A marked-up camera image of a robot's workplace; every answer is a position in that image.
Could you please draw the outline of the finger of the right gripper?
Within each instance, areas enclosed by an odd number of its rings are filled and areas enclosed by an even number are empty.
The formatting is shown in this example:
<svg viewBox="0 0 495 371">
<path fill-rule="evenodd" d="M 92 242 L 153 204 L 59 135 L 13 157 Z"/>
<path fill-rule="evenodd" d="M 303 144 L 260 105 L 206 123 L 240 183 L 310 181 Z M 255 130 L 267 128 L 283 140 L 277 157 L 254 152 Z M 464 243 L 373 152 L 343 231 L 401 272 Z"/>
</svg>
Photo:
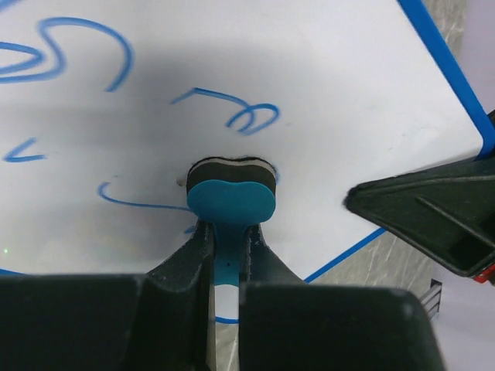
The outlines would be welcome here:
<svg viewBox="0 0 495 371">
<path fill-rule="evenodd" d="M 343 201 L 461 277 L 494 265 L 494 159 L 365 182 Z"/>
</svg>

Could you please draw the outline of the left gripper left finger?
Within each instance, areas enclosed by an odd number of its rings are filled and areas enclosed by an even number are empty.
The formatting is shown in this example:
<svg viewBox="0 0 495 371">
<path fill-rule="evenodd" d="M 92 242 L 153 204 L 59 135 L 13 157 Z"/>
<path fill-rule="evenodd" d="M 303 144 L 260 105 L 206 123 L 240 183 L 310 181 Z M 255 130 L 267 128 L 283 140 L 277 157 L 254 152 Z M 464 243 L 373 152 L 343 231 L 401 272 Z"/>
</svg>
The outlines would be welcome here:
<svg viewBox="0 0 495 371">
<path fill-rule="evenodd" d="M 145 274 L 4 275 L 3 370 L 212 370 L 213 230 Z"/>
</svg>

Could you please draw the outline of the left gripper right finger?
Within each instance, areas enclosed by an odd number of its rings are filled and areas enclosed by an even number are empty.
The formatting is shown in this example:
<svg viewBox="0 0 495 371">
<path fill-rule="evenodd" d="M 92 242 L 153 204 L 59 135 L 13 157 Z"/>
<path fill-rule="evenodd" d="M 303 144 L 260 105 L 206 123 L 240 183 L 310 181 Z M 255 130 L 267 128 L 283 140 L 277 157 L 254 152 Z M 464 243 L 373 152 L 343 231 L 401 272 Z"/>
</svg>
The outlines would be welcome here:
<svg viewBox="0 0 495 371">
<path fill-rule="evenodd" d="M 241 370 L 443 370 L 422 303 L 397 288 L 307 284 L 259 226 L 241 251 Z"/>
</svg>

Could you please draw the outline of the blue whiteboard eraser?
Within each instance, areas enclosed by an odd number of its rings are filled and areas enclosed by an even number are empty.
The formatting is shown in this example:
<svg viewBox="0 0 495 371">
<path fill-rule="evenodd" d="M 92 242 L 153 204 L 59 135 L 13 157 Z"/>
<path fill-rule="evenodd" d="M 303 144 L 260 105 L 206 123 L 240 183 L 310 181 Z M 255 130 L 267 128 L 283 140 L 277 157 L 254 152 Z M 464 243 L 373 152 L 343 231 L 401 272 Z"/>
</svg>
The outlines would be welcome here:
<svg viewBox="0 0 495 371">
<path fill-rule="evenodd" d="M 186 203 L 214 232 L 214 284 L 238 286 L 246 233 L 276 208 L 278 173 L 257 157 L 207 157 L 186 176 Z"/>
</svg>

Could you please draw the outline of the blue-framed small whiteboard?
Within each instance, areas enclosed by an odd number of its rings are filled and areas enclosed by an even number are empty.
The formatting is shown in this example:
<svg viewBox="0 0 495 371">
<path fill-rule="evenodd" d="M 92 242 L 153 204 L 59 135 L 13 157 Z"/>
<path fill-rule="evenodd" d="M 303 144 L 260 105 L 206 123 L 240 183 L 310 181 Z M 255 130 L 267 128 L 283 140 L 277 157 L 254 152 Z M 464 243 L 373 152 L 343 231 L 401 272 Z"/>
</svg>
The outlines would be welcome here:
<svg viewBox="0 0 495 371">
<path fill-rule="evenodd" d="M 1 3 L 4 272 L 148 271 L 196 222 L 191 165 L 255 156 L 313 281 L 381 235 L 351 187 L 493 146 L 419 1 Z"/>
</svg>

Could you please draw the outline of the aluminium mounting rail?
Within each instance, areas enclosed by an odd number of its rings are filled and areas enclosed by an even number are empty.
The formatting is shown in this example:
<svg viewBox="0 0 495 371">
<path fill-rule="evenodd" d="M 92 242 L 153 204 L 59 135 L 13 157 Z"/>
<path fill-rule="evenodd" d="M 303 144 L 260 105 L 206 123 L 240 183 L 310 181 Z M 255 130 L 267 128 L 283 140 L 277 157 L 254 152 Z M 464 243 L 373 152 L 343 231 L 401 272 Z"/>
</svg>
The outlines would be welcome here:
<svg viewBox="0 0 495 371">
<path fill-rule="evenodd" d="M 420 302 L 430 320 L 439 313 L 441 298 L 442 283 L 435 279 L 431 279 L 430 288 L 420 297 Z"/>
</svg>

